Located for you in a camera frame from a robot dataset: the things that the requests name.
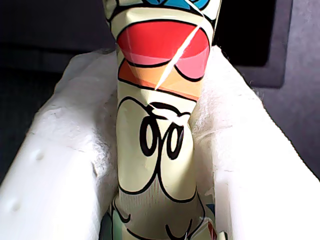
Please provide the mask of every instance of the cream colored surface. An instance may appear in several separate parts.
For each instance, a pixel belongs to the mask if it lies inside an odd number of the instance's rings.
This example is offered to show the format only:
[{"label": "cream colored surface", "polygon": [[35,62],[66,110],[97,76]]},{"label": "cream colored surface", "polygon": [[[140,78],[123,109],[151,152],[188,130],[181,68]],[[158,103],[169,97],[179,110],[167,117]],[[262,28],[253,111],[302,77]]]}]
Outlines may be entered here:
[{"label": "cream colored surface", "polygon": [[135,4],[142,4],[143,1],[141,0],[119,0],[120,6],[129,6],[129,5],[135,5]]},{"label": "cream colored surface", "polygon": [[220,232],[216,238],[216,240],[226,240],[226,236],[224,232]]},{"label": "cream colored surface", "polygon": [[[157,163],[159,145],[149,157],[144,155],[140,147],[140,125],[147,116],[149,114],[141,106],[126,100],[116,118],[118,179],[120,186],[130,192],[139,191],[148,183]],[[152,135],[147,137],[152,142]]]},{"label": "cream colored surface", "polygon": [[[160,129],[165,132],[165,124],[161,124]],[[179,156],[171,160],[167,155],[167,141],[164,141],[161,154],[161,179],[166,192],[177,200],[190,199],[196,191],[195,164],[193,160],[194,143],[189,129],[188,122],[184,123],[184,136]]]},{"label": "cream colored surface", "polygon": [[111,21],[111,31],[114,37],[117,38],[119,33],[128,25],[149,20],[176,20],[195,25],[201,24],[201,27],[208,36],[210,45],[212,43],[212,36],[214,32],[208,20],[193,13],[168,8],[134,7],[122,11]]},{"label": "cream colored surface", "polygon": [[[127,83],[119,82],[119,102],[127,96],[134,98],[147,106],[151,102],[171,104],[180,109],[192,104],[192,101],[173,96],[174,100],[167,99],[167,93],[152,90],[142,90]],[[193,139],[188,125],[189,115],[177,117],[177,114],[169,110],[152,111],[156,114],[163,113],[169,120],[157,120],[161,138],[163,139],[167,129],[172,122],[184,127],[184,137],[180,154],[177,159],[171,160],[167,154],[167,140],[163,143],[161,154],[161,179],[168,194],[177,200],[190,199],[196,191],[196,178],[193,163]],[[118,179],[120,186],[130,192],[141,190],[150,180],[155,171],[157,158],[159,156],[159,139],[157,147],[152,156],[143,154],[140,146],[140,125],[144,117],[149,114],[136,102],[125,100],[119,107],[117,115],[116,136],[118,149]],[[147,135],[148,143],[152,143],[152,132]]]},{"label": "cream colored surface", "polygon": [[211,238],[211,234],[208,229],[208,221],[211,222],[208,218],[206,218],[202,226],[197,230],[197,234],[193,235],[191,240],[209,240]]},{"label": "cream colored surface", "polygon": [[169,105],[173,105],[174,103],[174,106],[181,113],[190,113],[196,106],[194,101],[159,91],[140,89],[125,82],[118,81],[118,103],[126,96],[131,96],[137,99],[144,106],[147,106],[152,102],[158,102],[159,100],[161,100],[162,103]]},{"label": "cream colored surface", "polygon": [[122,240],[137,240],[134,236],[132,236],[127,229],[124,227],[122,230]]},{"label": "cream colored surface", "polygon": [[202,13],[211,20],[217,19],[221,1],[223,0],[210,0],[205,9],[202,10]]},{"label": "cream colored surface", "polygon": [[122,61],[125,59],[125,56],[120,50],[119,45],[116,45],[116,56],[117,56],[116,60],[117,60],[118,66],[120,66]]},{"label": "cream colored surface", "polygon": [[116,202],[124,217],[131,214],[132,220],[125,224],[126,227],[145,239],[168,239],[166,225],[175,236],[182,236],[190,220],[192,232],[201,224],[204,214],[198,196],[186,203],[174,202],[163,193],[157,178],[141,194],[119,192]]}]

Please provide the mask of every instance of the colorful graphic print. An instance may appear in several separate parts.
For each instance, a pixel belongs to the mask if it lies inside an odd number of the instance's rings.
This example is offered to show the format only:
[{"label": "colorful graphic print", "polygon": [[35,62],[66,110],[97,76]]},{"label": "colorful graphic print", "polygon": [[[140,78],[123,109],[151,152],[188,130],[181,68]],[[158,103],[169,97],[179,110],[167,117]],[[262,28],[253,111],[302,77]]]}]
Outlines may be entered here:
[{"label": "colorful graphic print", "polygon": [[[199,9],[210,3],[191,2]],[[184,0],[108,0],[105,7],[119,62],[119,193],[109,211],[111,238],[215,240],[213,199],[204,201],[197,192],[188,124],[201,94],[215,18],[203,18]]]},{"label": "colorful graphic print", "polygon": [[[198,11],[205,10],[210,2],[220,2],[220,0],[190,0],[198,10],[194,9],[193,6],[190,6],[185,0],[106,0],[106,2],[109,3],[109,5],[107,5],[107,3],[105,4],[106,19],[110,22],[115,15],[120,12],[138,7],[176,9],[201,16]],[[213,13],[210,11],[205,12],[204,15],[206,19],[214,26],[216,23],[217,10],[214,10]]]},{"label": "colorful graphic print", "polygon": [[[185,22],[150,21],[123,30],[117,39],[124,55],[118,79],[154,89],[194,27]],[[209,40],[203,30],[199,30],[159,90],[196,101],[201,93],[200,81],[205,74],[209,52]]]}]

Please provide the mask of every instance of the white fiber padding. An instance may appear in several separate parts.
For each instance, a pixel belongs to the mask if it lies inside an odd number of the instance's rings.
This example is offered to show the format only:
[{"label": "white fiber padding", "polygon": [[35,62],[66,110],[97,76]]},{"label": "white fiber padding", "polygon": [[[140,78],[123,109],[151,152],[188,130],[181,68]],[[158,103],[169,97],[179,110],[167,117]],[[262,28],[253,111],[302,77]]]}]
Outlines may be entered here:
[{"label": "white fiber padding", "polygon": [[218,47],[190,125],[197,165],[213,161],[218,232],[234,240],[320,240],[319,180]]},{"label": "white fiber padding", "polygon": [[117,188],[116,77],[115,52],[71,60],[1,185],[0,240],[98,239]]},{"label": "white fiber padding", "polygon": [[[0,240],[97,240],[117,188],[115,53],[79,55],[0,187]],[[230,240],[320,239],[320,183],[214,47],[189,121],[198,190]]]}]

